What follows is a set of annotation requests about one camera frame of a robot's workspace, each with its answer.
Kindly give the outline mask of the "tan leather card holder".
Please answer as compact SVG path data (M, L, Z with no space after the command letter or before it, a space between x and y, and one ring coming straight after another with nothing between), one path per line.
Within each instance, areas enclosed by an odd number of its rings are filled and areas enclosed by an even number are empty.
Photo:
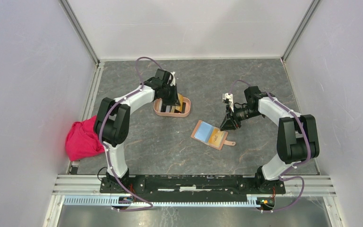
M235 141L227 140L227 136L228 132L221 131L219 128L199 120L190 137L206 144L209 147L221 150L224 145L236 145Z

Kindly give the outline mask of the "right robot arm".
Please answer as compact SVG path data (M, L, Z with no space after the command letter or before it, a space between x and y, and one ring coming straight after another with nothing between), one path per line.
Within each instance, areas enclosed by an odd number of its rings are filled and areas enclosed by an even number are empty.
M237 104L231 93L224 93L225 118L221 131L236 130L242 121L263 116L277 126L276 155L259 168L254 187L266 193L273 187L274 180L283 179L292 169L309 162L320 154L316 119L311 114L300 114L282 104L269 92L262 92L257 86L244 91L246 102Z

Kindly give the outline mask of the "blue credit card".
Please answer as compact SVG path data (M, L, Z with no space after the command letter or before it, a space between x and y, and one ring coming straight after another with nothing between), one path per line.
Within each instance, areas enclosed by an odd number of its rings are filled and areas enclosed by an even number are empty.
M214 126L212 126L206 122L201 122L201 124L199 125L199 127L194 135L194 138L196 138L204 143L207 143L209 141L209 138L210 138L213 130L214 130Z

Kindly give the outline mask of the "pink oval tray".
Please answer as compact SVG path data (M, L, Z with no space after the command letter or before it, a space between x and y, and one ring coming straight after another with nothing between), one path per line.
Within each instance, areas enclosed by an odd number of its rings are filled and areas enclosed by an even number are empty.
M154 109L154 112L156 113L156 115L158 115L158 116L184 118L190 114L191 101L188 98L184 97L182 104L184 107L184 111L182 111L182 113L161 112L160 110L162 107L162 99L157 99L154 101L153 109Z

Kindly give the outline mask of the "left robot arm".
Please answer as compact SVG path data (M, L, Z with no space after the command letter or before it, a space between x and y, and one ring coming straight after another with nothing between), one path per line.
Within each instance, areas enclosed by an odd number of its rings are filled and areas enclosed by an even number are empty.
M124 177L128 166L124 156L124 141L130 129L131 115L157 99L165 106L182 106L173 72L158 69L154 77L142 82L133 91L115 98L104 98L94 123L94 132L105 149L107 174L117 192L125 192L130 181Z

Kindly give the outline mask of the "orange credit card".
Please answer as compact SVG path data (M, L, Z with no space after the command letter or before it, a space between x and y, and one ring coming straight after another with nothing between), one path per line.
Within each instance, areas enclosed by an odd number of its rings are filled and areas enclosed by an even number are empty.
M227 134L228 132L226 131L220 131L219 129L214 129L209 138L209 141L207 142L208 145L216 149L221 149L227 137Z

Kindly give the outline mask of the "gold credit card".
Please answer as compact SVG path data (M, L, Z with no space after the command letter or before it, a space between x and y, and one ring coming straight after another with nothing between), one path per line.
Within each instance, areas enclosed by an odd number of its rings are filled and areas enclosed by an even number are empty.
M178 104L175 106L175 112L176 113L182 113L183 112L183 95L181 95L180 93L178 93Z

